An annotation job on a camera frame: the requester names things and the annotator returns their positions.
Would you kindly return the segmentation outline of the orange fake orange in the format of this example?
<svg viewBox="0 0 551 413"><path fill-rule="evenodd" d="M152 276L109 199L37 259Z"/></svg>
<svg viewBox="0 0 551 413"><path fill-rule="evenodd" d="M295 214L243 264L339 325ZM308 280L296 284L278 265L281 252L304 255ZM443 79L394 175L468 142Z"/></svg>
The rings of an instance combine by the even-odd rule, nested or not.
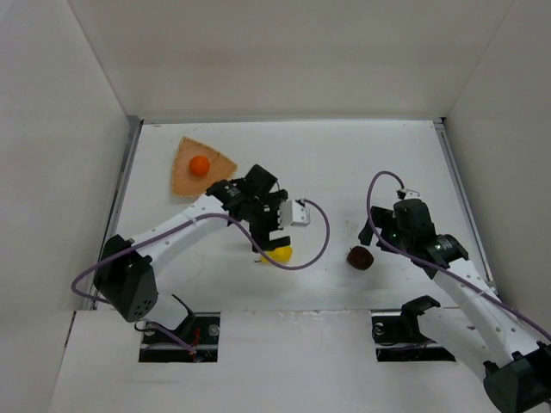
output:
<svg viewBox="0 0 551 413"><path fill-rule="evenodd" d="M205 156L194 156L189 160L189 172L193 176L203 177L210 171L210 161Z"/></svg>

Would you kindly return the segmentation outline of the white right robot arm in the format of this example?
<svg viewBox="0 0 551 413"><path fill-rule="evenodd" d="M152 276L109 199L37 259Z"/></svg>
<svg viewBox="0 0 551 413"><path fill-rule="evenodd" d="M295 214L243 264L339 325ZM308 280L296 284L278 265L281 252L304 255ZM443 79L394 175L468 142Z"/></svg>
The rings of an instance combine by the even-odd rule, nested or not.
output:
<svg viewBox="0 0 551 413"><path fill-rule="evenodd" d="M466 317L454 320L429 295L413 299L395 313L372 317L372 337L400 355L434 342L467 366L501 412L525 412L550 399L550 344L526 330L522 321L485 283L467 250L449 234L436 232L420 199L372 206L358 239L378 239L381 250L400 254L420 267Z"/></svg>

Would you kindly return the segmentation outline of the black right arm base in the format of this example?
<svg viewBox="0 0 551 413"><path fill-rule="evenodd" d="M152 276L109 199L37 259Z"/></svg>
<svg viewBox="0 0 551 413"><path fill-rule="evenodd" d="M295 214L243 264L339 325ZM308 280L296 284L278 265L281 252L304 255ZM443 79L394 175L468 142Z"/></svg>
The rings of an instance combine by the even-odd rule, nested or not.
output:
<svg viewBox="0 0 551 413"><path fill-rule="evenodd" d="M418 318L440 304L429 296L413 299L399 310L372 311L371 336L379 362L450 361L455 357L440 344L424 336Z"/></svg>

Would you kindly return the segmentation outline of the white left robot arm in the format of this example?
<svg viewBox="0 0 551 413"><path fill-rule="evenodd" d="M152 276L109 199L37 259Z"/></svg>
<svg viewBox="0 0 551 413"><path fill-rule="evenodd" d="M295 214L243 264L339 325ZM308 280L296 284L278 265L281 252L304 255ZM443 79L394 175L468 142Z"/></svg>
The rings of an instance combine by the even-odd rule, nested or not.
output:
<svg viewBox="0 0 551 413"><path fill-rule="evenodd" d="M104 245L96 290L129 323L146 321L177 330L191 311L170 294L158 291L162 269L203 238L245 222L252 251L258 254L290 244L272 238L282 229L282 206L288 191L259 165L242 178L212 184L179 214L131 239L111 237Z"/></svg>

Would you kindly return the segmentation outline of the yellow fake pear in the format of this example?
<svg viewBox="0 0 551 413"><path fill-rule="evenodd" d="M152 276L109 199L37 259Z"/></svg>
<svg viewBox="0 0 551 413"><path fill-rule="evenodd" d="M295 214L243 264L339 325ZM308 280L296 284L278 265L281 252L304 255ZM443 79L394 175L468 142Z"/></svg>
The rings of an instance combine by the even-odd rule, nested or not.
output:
<svg viewBox="0 0 551 413"><path fill-rule="evenodd" d="M271 251L266 251L265 255L272 261L280 264L288 264L293 254L293 248L289 246L278 247Z"/></svg>

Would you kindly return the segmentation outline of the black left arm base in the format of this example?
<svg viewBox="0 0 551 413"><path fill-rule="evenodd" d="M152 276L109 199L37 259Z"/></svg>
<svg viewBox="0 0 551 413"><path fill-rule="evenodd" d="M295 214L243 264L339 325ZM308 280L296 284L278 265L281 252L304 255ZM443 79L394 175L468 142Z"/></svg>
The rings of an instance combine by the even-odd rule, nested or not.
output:
<svg viewBox="0 0 551 413"><path fill-rule="evenodd" d="M170 299L186 318L167 335L146 321L134 324L141 334L139 362L215 363L218 360L221 314L195 312L175 294Z"/></svg>

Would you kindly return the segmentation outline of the dark red fake apple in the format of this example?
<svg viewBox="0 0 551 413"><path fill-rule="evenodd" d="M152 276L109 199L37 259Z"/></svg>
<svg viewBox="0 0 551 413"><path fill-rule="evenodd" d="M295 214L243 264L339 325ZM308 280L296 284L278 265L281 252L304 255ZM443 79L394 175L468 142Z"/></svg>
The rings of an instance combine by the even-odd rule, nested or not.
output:
<svg viewBox="0 0 551 413"><path fill-rule="evenodd" d="M354 269L366 271L373 266L375 258L369 250L358 245L350 249L346 262Z"/></svg>

